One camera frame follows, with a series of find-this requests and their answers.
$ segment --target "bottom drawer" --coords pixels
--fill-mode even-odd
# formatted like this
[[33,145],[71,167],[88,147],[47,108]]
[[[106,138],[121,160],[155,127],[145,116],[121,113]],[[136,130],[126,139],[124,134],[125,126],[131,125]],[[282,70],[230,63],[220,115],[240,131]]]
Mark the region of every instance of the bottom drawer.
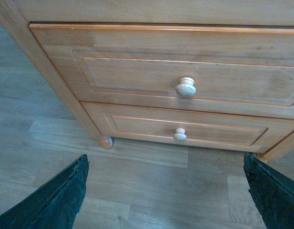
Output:
[[[294,131],[294,120],[82,102],[103,135],[264,153]],[[175,138],[176,129],[183,129]]]

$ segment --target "laminate flooring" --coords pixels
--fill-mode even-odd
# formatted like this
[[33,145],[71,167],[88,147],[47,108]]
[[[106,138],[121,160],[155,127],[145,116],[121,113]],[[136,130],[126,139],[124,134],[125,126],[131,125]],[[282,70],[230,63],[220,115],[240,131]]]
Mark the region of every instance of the laminate flooring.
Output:
[[[81,154],[75,229],[264,229],[243,152],[114,139],[101,148],[0,26],[0,214]],[[294,151],[269,165],[294,180]]]

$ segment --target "recessed drawer panel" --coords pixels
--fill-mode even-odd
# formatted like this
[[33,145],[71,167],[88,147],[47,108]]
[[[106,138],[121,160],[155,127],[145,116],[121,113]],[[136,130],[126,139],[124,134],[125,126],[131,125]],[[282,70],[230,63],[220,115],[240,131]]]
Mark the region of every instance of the recessed drawer panel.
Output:
[[190,77],[196,89],[192,99],[294,104],[294,67],[91,57],[95,52],[75,55],[96,92],[183,97],[176,87],[183,77]]
[[[264,153],[294,130],[293,120],[88,102],[82,105],[103,135],[139,140]],[[174,139],[179,129],[185,130],[186,139]]]

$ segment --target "top drawer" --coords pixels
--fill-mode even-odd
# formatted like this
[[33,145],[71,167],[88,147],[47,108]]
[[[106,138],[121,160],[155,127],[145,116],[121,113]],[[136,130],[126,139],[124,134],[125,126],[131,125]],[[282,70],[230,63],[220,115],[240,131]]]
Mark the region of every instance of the top drawer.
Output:
[[[30,28],[80,101],[294,118],[294,28]],[[174,90],[184,77],[191,98]]]
[[28,21],[294,26],[291,0],[14,0]]

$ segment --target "wood grain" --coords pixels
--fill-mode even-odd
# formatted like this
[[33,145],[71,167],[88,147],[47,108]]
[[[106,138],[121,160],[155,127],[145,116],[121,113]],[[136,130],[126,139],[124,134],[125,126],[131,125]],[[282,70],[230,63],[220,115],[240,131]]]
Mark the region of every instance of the wood grain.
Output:
[[[81,101],[294,119],[294,29],[30,26]],[[187,74],[192,99],[174,91]]]
[[0,143],[0,180],[32,186],[43,164],[46,150],[19,147],[12,139]]
[[263,229],[206,217],[197,217],[131,205],[128,229]]
[[294,181],[294,150],[279,159],[273,159],[267,164]]
[[294,25],[294,1],[15,0],[28,21]]
[[[82,102],[104,135],[264,153],[294,130],[294,120]],[[176,141],[177,128],[187,140]]]
[[272,160],[275,158],[281,158],[283,155],[294,150],[294,132],[283,139],[279,144],[271,148],[266,154],[260,155],[261,160]]
[[189,147],[188,168],[209,173],[244,177],[244,152]]
[[27,134],[33,116],[23,114],[6,114],[0,112],[0,143],[20,144]]
[[169,53],[168,60],[180,58],[173,54],[186,54],[179,61],[204,58],[208,62],[294,66],[294,28],[37,23],[30,28],[42,47],[88,46],[99,51],[110,48],[116,52],[145,51],[146,55]]
[[163,166],[186,168],[188,165],[187,146],[114,139],[114,147],[108,151],[90,138],[74,120],[38,117],[33,122],[24,143],[28,146],[57,151],[106,156]]
[[290,106],[294,104],[294,67],[92,58],[78,61],[92,90],[178,97],[182,77],[196,83],[192,99]]
[[21,12],[11,0],[0,1],[0,23],[15,40],[19,47],[24,50],[30,61],[43,75],[48,84],[54,89],[57,95],[69,107],[74,116],[86,131],[94,138],[102,140],[103,137],[96,126],[85,113],[84,109],[75,98],[69,87],[60,78],[56,69],[35,39],[27,22]]
[[37,190],[36,187],[0,180],[0,215]]
[[25,53],[0,25],[0,113],[6,119],[11,118],[8,114],[14,113],[27,117],[38,114],[74,119],[63,101],[52,92]]
[[226,176],[90,157],[87,196],[227,220]]
[[227,184],[231,221],[266,228],[250,193],[239,192],[249,190],[246,177],[228,176]]
[[127,229],[129,213],[130,204],[86,197],[73,228]]

